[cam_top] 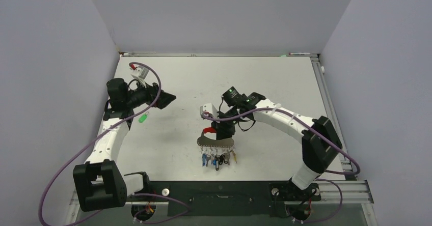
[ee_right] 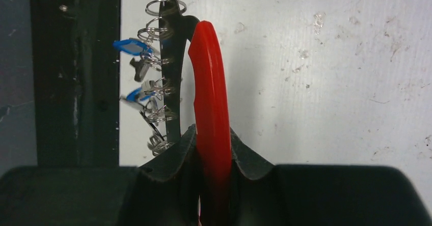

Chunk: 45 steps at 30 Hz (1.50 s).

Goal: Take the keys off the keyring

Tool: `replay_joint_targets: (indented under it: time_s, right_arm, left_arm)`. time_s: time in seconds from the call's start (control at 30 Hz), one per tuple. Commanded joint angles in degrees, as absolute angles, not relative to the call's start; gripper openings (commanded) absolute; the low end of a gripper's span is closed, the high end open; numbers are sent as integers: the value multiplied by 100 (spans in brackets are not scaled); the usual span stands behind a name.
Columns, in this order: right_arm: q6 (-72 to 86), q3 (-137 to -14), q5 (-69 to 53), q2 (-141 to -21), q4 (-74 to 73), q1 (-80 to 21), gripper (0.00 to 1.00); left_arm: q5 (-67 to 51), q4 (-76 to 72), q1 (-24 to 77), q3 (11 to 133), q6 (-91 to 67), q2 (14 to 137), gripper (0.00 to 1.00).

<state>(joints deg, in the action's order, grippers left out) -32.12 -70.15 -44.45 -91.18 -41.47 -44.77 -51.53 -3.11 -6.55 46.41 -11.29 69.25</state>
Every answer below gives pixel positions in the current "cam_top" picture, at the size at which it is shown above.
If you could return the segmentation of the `metal key holder red handle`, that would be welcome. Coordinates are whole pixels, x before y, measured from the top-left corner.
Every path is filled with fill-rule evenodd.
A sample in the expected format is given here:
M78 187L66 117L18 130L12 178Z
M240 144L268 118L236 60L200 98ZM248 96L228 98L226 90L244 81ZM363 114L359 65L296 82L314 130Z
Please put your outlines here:
M203 148L218 149L222 151L230 151L234 148L234 140L232 138L225 139L211 139L206 136L206 134L216 134L216 130L211 127L204 128L201 135L197 138L197 145Z

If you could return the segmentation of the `green key tag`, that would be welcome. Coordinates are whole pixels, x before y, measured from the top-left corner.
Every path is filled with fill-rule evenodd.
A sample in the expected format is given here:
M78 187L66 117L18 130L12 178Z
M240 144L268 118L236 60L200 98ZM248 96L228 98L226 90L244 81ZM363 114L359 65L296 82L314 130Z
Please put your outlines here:
M148 118L148 115L149 115L149 112L145 112L145 113L143 113L143 114L139 117L138 122L139 122L139 123L143 123L143 122L145 122L146 119Z

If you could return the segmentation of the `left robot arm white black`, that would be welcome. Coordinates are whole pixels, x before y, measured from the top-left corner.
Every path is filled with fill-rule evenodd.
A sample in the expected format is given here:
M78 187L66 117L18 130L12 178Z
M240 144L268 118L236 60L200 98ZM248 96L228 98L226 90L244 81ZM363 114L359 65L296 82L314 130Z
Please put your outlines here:
M104 109L101 137L84 164L73 169L80 208L84 212L123 207L133 194L138 200L150 198L152 187L145 172L122 174L117 167L121 145L130 131L133 110L142 104L163 109L176 99L159 89L157 83L142 82L134 90L122 78L106 83L109 100Z

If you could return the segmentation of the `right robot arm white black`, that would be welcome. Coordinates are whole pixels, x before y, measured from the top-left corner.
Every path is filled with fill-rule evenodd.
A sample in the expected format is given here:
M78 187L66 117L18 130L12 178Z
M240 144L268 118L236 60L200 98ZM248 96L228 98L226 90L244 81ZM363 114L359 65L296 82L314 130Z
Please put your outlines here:
M202 118L212 121L217 139L231 138L235 134L235 124L250 120L268 124L300 143L303 163L288 185L288 193L295 200L308 193L311 183L327 171L342 150L340 138L325 116L300 115L261 94L240 94L234 87L222 95L222 100L228 105L228 111L222 112L210 104L203 105L200 111Z

